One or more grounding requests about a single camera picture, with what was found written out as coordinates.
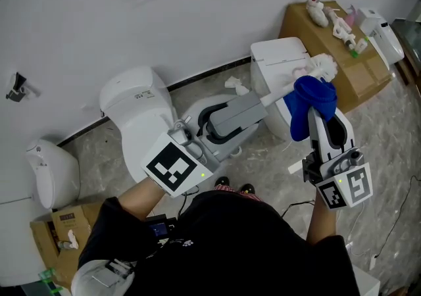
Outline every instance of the brown cardboard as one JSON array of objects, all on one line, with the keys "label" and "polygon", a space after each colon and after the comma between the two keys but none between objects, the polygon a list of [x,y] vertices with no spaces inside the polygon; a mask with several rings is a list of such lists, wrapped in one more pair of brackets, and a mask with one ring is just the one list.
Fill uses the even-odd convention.
[{"label": "brown cardboard", "polygon": [[54,268],[59,257],[59,250],[51,235],[48,221],[30,222],[35,244],[47,269]]},{"label": "brown cardboard", "polygon": [[[346,12],[335,1],[326,1],[324,5],[339,9],[336,14],[345,17]],[[352,29],[356,42],[364,37],[358,26],[354,25]],[[337,106],[342,112],[347,112],[382,90],[390,82],[391,76],[370,42],[357,58],[353,58],[342,40],[332,35],[332,31],[331,22],[327,28],[319,27],[311,20],[305,3],[298,3],[288,6],[279,38],[298,37],[310,56],[325,53],[334,58],[338,73],[332,83],[337,91]]]},{"label": "brown cardboard", "polygon": [[78,269],[80,253],[91,234],[101,205],[102,203],[80,205],[54,212],[51,215],[58,239],[68,241],[68,231],[72,230],[79,243],[79,249],[62,249],[59,254],[55,265],[55,275],[59,284],[71,285]]}]

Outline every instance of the white appliance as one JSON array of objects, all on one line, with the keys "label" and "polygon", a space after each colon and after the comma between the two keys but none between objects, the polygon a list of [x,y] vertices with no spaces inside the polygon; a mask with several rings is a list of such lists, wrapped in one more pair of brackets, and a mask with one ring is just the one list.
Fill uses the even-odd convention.
[{"label": "white appliance", "polygon": [[38,139],[28,146],[26,158],[35,172],[39,200],[46,209],[60,209],[78,198],[79,163],[70,153]]},{"label": "white appliance", "polygon": [[[295,81],[293,70],[306,66],[310,55],[298,37],[287,37],[251,45],[251,87],[259,97]],[[266,108],[264,122],[268,129],[286,141],[291,140],[291,114],[284,99]]]},{"label": "white appliance", "polygon": [[146,178],[143,157],[176,119],[164,82],[148,66],[127,70],[104,86],[99,105],[121,132],[129,173],[136,182],[142,181]]},{"label": "white appliance", "polygon": [[359,9],[355,23],[369,37],[370,42],[385,61],[387,68],[405,57],[395,33],[387,21],[376,11],[367,8]]},{"label": "white appliance", "polygon": [[366,36],[371,36],[376,25],[381,21],[382,16],[375,10],[362,7],[357,10],[355,24],[362,30]]},{"label": "white appliance", "polygon": [[372,37],[376,40],[389,65],[405,57],[399,40],[385,19],[382,18],[382,21],[374,28]]}]

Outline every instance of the blue cloth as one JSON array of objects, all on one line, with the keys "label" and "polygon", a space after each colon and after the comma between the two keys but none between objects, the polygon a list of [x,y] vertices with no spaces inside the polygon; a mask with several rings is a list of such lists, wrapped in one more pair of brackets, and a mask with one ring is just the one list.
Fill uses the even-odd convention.
[{"label": "blue cloth", "polygon": [[335,114],[337,96],[333,84],[312,76],[302,76],[294,83],[294,91],[284,97],[291,113],[291,137],[302,141],[310,136],[307,113],[314,107],[326,121]]}]

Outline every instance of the toilet tank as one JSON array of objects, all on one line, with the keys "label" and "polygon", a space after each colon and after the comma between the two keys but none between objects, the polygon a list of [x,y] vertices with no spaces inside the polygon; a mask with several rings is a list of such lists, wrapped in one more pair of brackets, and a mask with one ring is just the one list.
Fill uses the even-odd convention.
[{"label": "toilet tank", "polygon": [[99,106],[120,130],[147,111],[158,112],[172,121],[170,94],[149,66],[127,70],[111,79],[101,90]]}]

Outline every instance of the toilet seat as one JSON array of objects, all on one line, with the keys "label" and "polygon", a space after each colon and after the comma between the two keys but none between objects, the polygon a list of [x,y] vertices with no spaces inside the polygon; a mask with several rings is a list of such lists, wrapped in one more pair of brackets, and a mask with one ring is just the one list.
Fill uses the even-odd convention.
[{"label": "toilet seat", "polygon": [[154,110],[133,117],[122,129],[122,149],[124,161],[130,175],[136,182],[147,177],[140,166],[143,157],[153,146],[158,137],[167,132],[173,122],[164,117],[172,117],[171,110]]}]

